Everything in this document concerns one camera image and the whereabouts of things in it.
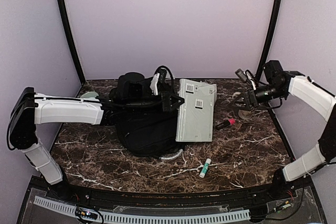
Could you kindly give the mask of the grey shrink-wrapped notebook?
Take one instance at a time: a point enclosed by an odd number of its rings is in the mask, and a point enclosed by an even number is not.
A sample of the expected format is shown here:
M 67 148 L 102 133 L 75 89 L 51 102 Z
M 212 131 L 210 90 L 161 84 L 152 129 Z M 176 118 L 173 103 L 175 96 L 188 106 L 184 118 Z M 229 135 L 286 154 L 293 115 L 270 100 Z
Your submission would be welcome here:
M 211 142 L 217 85 L 180 79 L 179 96 L 184 103 L 177 117 L 177 142 Z

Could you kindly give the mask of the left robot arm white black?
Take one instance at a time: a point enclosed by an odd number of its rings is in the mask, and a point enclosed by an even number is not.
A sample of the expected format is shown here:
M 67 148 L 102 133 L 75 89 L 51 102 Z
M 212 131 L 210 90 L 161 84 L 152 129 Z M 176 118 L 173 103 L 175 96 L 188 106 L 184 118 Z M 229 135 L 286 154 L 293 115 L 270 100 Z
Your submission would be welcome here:
M 178 109 L 184 104 L 166 66 L 147 78 L 128 72 L 107 97 L 56 97 L 27 87 L 21 93 L 7 128 L 7 146 L 20 150 L 63 201 L 74 197 L 66 175 L 43 147 L 36 126 L 46 123 L 86 123 L 115 126 L 121 144 L 136 156 L 156 157 L 179 147 L 175 138 Z

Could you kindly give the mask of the black student backpack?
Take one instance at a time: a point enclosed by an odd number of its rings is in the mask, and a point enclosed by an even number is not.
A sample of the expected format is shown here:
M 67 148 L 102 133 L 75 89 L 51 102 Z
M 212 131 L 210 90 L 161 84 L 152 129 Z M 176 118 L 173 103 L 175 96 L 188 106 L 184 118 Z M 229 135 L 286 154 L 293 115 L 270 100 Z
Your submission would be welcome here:
M 118 78 L 109 98 L 119 105 L 108 119 L 120 143 L 139 157 L 161 158 L 185 148 L 176 138 L 178 111 L 163 111 L 161 98 L 150 89 L 152 77 L 136 72 Z

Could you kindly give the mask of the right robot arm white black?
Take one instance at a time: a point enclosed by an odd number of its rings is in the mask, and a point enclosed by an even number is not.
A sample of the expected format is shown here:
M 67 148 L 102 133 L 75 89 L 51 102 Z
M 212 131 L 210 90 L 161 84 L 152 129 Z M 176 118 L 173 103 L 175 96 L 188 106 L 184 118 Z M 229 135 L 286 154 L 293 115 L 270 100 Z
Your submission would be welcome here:
M 258 86 L 258 81 L 248 71 L 238 69 L 235 74 L 250 88 L 241 91 L 229 107 L 236 111 L 253 111 L 273 99 L 287 99 L 292 95 L 315 111 L 326 121 L 324 131 L 317 144 L 301 157 L 275 171 L 268 195 L 273 200 L 287 193 L 293 182 L 312 175 L 335 158 L 335 95 L 316 84 L 309 76 L 299 71 L 284 71 L 280 61 L 271 60 L 264 64 L 267 84 Z

